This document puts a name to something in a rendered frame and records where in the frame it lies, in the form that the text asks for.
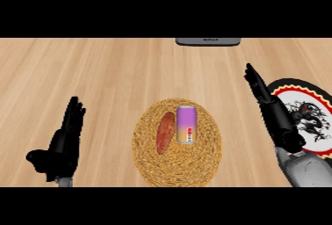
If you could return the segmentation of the dragon print plate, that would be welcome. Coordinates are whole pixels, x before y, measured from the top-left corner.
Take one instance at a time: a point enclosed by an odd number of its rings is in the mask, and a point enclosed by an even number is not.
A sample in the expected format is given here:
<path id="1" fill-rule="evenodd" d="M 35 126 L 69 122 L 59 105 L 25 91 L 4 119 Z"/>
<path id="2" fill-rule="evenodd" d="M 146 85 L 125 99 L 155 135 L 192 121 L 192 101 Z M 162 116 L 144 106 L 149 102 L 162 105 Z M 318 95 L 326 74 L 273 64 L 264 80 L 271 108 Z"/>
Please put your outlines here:
<path id="1" fill-rule="evenodd" d="M 314 84 L 295 78 L 274 80 L 267 88 L 293 117 L 305 139 L 302 150 L 332 160 L 332 96 Z"/>

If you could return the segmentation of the dark grey appliance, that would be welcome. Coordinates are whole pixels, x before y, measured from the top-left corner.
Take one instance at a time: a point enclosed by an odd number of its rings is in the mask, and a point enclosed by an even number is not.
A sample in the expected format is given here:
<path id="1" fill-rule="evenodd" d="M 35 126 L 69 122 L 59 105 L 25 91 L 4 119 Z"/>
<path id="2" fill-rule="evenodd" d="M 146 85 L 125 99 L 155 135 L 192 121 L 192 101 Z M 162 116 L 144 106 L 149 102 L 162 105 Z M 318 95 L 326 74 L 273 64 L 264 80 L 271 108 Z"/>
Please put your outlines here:
<path id="1" fill-rule="evenodd" d="M 180 46 L 231 47 L 240 44 L 240 38 L 175 38 Z"/>

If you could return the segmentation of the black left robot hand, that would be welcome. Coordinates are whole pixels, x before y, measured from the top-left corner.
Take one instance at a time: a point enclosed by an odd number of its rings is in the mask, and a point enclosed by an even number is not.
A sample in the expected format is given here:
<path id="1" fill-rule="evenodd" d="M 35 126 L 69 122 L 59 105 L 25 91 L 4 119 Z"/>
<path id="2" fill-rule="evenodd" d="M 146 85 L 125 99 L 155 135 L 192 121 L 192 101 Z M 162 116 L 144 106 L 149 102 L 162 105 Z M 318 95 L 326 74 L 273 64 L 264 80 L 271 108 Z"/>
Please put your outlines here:
<path id="1" fill-rule="evenodd" d="M 76 96 L 69 99 L 62 125 L 54 132 L 48 148 L 26 153 L 35 171 L 44 173 L 48 182 L 56 178 L 72 178 L 79 161 L 79 133 L 85 108 Z"/>

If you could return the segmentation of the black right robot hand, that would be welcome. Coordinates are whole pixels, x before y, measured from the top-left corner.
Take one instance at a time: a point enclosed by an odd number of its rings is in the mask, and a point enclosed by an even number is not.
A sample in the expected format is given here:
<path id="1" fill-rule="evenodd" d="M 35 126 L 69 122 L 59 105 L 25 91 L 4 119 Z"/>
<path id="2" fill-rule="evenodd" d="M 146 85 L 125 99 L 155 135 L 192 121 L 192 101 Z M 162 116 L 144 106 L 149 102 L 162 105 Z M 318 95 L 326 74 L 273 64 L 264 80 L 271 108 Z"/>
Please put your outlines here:
<path id="1" fill-rule="evenodd" d="M 273 144 L 289 153 L 296 153 L 302 150 L 305 139 L 298 133 L 295 121 L 283 101 L 270 93 L 262 78 L 249 63 L 246 64 L 243 78 L 259 105 L 262 121 Z"/>

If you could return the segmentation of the oval woven straw placemat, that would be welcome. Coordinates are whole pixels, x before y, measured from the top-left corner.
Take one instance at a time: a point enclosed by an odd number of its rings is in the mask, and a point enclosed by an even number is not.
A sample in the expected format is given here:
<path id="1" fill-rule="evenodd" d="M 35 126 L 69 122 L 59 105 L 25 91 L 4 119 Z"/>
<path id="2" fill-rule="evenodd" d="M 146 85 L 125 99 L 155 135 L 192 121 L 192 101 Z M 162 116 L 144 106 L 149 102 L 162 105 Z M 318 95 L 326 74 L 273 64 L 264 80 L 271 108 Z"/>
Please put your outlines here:
<path id="1" fill-rule="evenodd" d="M 164 154 L 156 153 L 156 131 L 165 113 L 177 113 L 181 105 L 197 110 L 197 141 L 181 144 L 172 134 Z M 184 98 L 166 98 L 144 111 L 134 127 L 134 165 L 150 186 L 205 186 L 221 159 L 221 136 L 217 122 L 206 109 Z"/>

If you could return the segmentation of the purple and orange can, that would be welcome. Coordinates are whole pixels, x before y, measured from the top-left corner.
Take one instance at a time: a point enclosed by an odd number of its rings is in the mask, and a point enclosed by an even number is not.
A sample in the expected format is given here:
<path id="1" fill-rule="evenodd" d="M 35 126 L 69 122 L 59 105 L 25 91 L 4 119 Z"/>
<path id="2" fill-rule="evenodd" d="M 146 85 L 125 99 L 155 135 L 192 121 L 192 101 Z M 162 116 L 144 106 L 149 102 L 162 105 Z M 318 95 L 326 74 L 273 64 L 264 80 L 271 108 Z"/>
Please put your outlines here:
<path id="1" fill-rule="evenodd" d="M 197 110 L 193 105 L 177 107 L 177 141 L 193 144 L 197 140 Z"/>

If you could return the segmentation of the brown sweet potato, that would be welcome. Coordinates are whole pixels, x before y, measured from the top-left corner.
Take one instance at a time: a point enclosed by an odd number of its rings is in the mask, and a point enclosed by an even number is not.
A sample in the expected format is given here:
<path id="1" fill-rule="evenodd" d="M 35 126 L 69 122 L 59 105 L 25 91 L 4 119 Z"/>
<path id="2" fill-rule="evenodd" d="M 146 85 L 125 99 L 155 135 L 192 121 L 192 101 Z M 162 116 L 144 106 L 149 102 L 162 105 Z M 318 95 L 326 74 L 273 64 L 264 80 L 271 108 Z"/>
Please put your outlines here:
<path id="1" fill-rule="evenodd" d="M 168 143 L 172 139 L 172 135 L 175 132 L 175 115 L 171 112 L 166 112 L 158 126 L 156 131 L 156 153 L 162 155 L 166 151 Z"/>

